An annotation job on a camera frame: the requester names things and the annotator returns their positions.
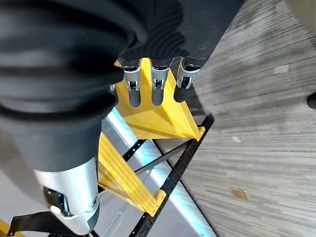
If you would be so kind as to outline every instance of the black metal frame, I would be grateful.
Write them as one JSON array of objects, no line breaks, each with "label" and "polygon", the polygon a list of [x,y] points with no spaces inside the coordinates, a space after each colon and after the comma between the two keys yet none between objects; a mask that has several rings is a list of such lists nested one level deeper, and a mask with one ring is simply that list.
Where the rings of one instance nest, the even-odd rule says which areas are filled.
[{"label": "black metal frame", "polygon": [[[161,147],[157,144],[157,142],[155,140],[153,140],[154,145],[157,147],[157,149],[159,150],[159,152],[163,155],[163,150],[161,149]],[[166,160],[167,164],[170,166],[170,168],[172,169],[174,167],[174,164],[172,164],[172,162],[167,159]],[[210,220],[208,219],[208,217],[206,216],[206,214],[204,213],[204,211],[201,209],[200,205],[198,204],[198,202],[196,201],[195,197],[192,195],[190,189],[187,187],[187,185],[182,181],[182,179],[180,179],[179,181],[181,183],[181,185],[183,186],[183,188],[185,189],[185,191],[187,191],[188,195],[190,196],[190,198],[192,199],[192,201],[194,202],[194,204],[197,206],[198,210],[200,211],[200,213],[202,214],[202,216],[205,218],[206,222],[208,223],[208,225],[211,227],[211,229],[213,230],[213,232],[215,233],[216,237],[219,237],[219,234],[217,232],[217,230],[215,229],[215,227],[213,226],[213,224],[210,222]]]},{"label": "black metal frame", "polygon": [[181,180],[181,177],[188,167],[190,161],[192,160],[194,154],[198,150],[198,147],[202,143],[204,137],[208,133],[211,125],[214,122],[213,116],[207,116],[202,126],[205,127],[205,132],[200,138],[199,141],[196,139],[192,139],[188,142],[186,148],[184,149],[182,155],[180,156],[178,162],[172,168],[172,171],[168,175],[166,181],[164,182],[163,186],[161,187],[167,194],[165,199],[163,200],[162,204],[160,205],[157,213],[154,217],[150,216],[148,213],[144,213],[144,215],[140,218],[135,228],[132,230],[129,237],[146,237],[151,230],[153,224],[155,223],[156,219],[160,215],[163,207],[167,203],[172,191],[176,187],[177,183]]},{"label": "black metal frame", "polygon": [[[146,237],[151,230],[153,224],[155,223],[156,219],[160,215],[163,207],[167,203],[169,196],[171,195],[172,191],[176,187],[177,183],[181,182],[181,177],[188,167],[190,161],[192,160],[194,154],[198,150],[198,147],[202,143],[204,137],[208,133],[211,125],[214,122],[213,116],[207,116],[202,126],[205,127],[205,132],[201,136],[200,140],[197,141],[196,139],[191,139],[184,144],[176,147],[175,149],[171,150],[170,152],[163,154],[161,157],[155,159],[154,161],[150,162],[149,164],[143,166],[142,168],[136,170],[137,174],[145,172],[146,170],[152,169],[155,165],[167,160],[168,158],[172,157],[176,153],[183,151],[181,154],[178,162],[172,167],[172,171],[168,175],[167,179],[165,180],[163,186],[161,187],[162,190],[166,192],[166,197],[163,200],[162,204],[160,205],[158,211],[156,212],[154,217],[151,217],[148,213],[144,213],[141,219],[138,221],[137,225],[129,235],[129,237]],[[124,155],[123,158],[128,161],[137,149],[145,142],[146,140],[138,140]],[[9,236],[13,236],[17,231],[38,231],[38,232],[47,232],[51,233],[50,236],[52,237],[79,237],[78,235],[74,234],[71,230],[69,230],[62,222],[60,222],[51,212],[39,212],[24,216],[15,216],[12,219],[10,230],[8,232]],[[97,237],[95,231],[91,232],[94,237]]]}]

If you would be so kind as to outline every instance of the black rubber fingertip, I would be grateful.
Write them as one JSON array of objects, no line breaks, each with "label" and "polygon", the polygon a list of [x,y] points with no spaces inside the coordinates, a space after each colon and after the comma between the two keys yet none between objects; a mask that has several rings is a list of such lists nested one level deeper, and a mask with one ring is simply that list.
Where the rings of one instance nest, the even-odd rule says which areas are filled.
[{"label": "black rubber fingertip", "polygon": [[316,92],[307,97],[307,104],[310,108],[316,109]]},{"label": "black rubber fingertip", "polygon": [[160,88],[156,88],[152,90],[152,103],[155,106],[159,106],[162,104],[163,101],[163,90]]},{"label": "black rubber fingertip", "polygon": [[116,105],[118,105],[118,103],[119,103],[119,96],[118,96],[118,92],[117,92],[117,90],[115,89],[114,91],[111,91],[110,90],[110,92],[115,96],[115,104],[114,104],[114,106],[116,106]]},{"label": "black rubber fingertip", "polygon": [[140,91],[137,91],[135,88],[129,92],[129,102],[133,107],[140,106]]},{"label": "black rubber fingertip", "polygon": [[185,86],[181,88],[176,86],[174,88],[173,98],[176,102],[181,103],[185,101],[188,98],[188,96],[189,96],[189,90],[187,90]]}]

